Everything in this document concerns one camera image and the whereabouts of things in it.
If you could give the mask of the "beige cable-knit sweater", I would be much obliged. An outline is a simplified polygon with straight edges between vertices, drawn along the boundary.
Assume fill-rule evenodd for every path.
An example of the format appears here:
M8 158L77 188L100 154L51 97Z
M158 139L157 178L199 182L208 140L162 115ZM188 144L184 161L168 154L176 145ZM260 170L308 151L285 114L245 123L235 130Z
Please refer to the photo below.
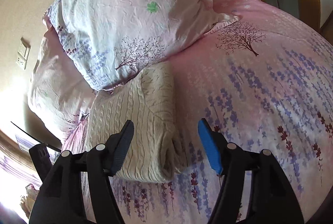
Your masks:
M186 166L176 121L171 65L161 62L112 91L99 91L90 110L85 149L107 141L125 122L134 136L118 177L146 183L166 183Z

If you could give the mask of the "left floral pillow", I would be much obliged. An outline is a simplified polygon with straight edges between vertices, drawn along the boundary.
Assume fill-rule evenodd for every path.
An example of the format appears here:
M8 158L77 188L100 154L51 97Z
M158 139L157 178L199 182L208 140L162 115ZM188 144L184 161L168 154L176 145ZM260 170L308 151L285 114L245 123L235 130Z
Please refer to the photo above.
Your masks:
M53 27L45 32L33 70L28 106L64 142L89 115L95 92L66 55Z

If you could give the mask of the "floral pillow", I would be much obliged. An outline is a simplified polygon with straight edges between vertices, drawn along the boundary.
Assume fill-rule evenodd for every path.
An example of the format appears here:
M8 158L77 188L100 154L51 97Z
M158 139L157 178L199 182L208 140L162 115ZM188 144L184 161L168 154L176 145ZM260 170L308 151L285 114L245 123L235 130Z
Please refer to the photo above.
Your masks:
M116 86L233 24L213 0L55 0L44 19L95 90Z
M33 70L28 106L64 142L89 115L95 92L66 55L53 27L45 32Z

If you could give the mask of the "pink floral bed sheet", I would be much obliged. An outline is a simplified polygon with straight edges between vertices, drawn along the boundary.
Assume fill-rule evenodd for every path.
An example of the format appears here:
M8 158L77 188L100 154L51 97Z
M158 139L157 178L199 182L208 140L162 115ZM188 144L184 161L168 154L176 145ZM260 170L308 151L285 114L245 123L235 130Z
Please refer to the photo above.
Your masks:
M332 188L332 45L261 0L213 0L241 16L170 58L187 168L171 182L118 177L126 223L207 223L222 180L210 167L198 121L246 151L269 149L309 220Z

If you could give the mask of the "right floral pillow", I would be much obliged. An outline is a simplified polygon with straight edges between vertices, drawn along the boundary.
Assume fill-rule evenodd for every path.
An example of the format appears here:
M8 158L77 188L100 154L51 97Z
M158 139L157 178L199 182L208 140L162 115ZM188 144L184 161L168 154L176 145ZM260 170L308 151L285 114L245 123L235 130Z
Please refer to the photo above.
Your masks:
M116 86L233 24L213 0L55 0L44 19L95 90Z

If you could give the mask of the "wall switch panel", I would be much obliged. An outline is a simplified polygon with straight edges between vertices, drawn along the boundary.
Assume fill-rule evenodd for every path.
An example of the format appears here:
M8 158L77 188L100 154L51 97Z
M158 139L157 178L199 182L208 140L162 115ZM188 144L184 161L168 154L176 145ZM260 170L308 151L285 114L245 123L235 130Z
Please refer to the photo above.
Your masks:
M30 43L26 41L23 37L21 37L17 51L16 63L22 70L26 69L29 52L30 52Z

